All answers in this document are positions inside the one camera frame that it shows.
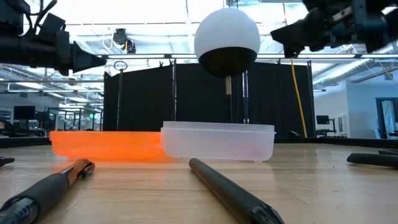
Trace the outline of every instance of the desk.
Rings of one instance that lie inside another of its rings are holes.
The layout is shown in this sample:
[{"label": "desk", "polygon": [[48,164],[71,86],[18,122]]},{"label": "desk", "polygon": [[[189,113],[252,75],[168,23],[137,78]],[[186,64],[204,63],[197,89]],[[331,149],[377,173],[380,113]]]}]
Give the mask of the desk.
[{"label": "desk", "polygon": [[[205,161],[272,205],[286,223],[396,223],[397,170],[351,165],[352,146],[277,144],[269,162]],[[0,202],[70,162],[50,146],[0,149]],[[236,223],[187,160],[97,162],[40,223]]]}]

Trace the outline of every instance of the black base of sphere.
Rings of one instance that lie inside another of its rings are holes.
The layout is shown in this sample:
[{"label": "black base of sphere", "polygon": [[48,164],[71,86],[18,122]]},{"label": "black base of sphere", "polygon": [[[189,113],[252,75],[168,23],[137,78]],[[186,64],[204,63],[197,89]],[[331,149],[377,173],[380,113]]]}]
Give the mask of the black base of sphere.
[{"label": "black base of sphere", "polygon": [[223,47],[204,53],[199,63],[210,74],[228,77],[242,74],[257,58],[257,53],[244,47]]}]

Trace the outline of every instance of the black pen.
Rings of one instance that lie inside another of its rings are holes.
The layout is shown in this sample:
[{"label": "black pen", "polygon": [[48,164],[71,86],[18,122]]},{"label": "black pen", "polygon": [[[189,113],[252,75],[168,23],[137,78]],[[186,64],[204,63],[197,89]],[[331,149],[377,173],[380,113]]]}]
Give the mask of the black pen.
[{"label": "black pen", "polygon": [[14,161],[15,161],[14,158],[11,158],[11,157],[7,158],[7,157],[0,156],[0,167],[6,165],[8,163],[12,163]]},{"label": "black pen", "polygon": [[198,159],[191,159],[192,171],[242,224],[283,224],[271,206]]},{"label": "black pen", "polygon": [[94,169],[94,163],[80,159],[66,169],[38,181],[4,203],[0,208],[0,224],[37,221],[63,197],[77,178],[87,177]]}]

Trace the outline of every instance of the computer monitor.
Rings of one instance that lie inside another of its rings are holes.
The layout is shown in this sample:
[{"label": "computer monitor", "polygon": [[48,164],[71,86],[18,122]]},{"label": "computer monitor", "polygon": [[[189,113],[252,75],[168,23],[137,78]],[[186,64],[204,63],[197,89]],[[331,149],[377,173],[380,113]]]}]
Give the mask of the computer monitor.
[{"label": "computer monitor", "polygon": [[317,115],[317,124],[330,124],[328,115]]},{"label": "computer monitor", "polygon": [[14,119],[16,120],[35,119],[35,106],[15,106]]}]

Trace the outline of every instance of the ceiling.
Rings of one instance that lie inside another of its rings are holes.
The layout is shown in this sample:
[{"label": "ceiling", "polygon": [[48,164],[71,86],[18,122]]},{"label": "ceiling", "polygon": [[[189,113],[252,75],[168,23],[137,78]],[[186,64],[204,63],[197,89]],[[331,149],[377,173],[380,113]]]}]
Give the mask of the ceiling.
[{"label": "ceiling", "polygon": [[[27,0],[32,12],[39,11],[40,0]],[[66,20],[66,30],[71,41],[92,54],[121,54],[119,46],[111,46],[112,33],[117,28],[127,29],[127,34],[134,41],[137,54],[194,54],[193,38],[200,22],[211,12],[228,7],[226,0],[58,0],[51,13]],[[239,0],[238,9],[244,11],[257,24],[261,35],[260,54],[283,54],[283,46],[272,40],[269,33],[284,26],[284,5],[278,0]],[[307,14],[301,1],[286,0],[285,11],[287,23],[291,24],[302,19]],[[362,45],[347,45],[331,49],[325,48],[319,52],[303,54],[356,54],[365,53]],[[128,70],[141,70],[158,67],[159,62],[167,65],[169,60],[135,59],[126,60]],[[276,62],[276,60],[259,60],[260,62]],[[195,63],[196,60],[178,60],[177,63]],[[0,78],[3,80],[102,80],[105,71],[115,75],[113,61],[105,67],[85,70],[69,77],[61,76],[53,69],[29,68],[8,65],[0,67]],[[336,65],[333,60],[323,63],[312,63],[313,74],[327,71]],[[103,83],[41,83],[49,90],[103,90]],[[0,85],[3,90],[9,85]],[[15,90],[32,89],[26,85],[13,84]],[[101,94],[91,93],[57,93],[60,101],[70,95],[79,95],[94,103],[102,102]]]}]

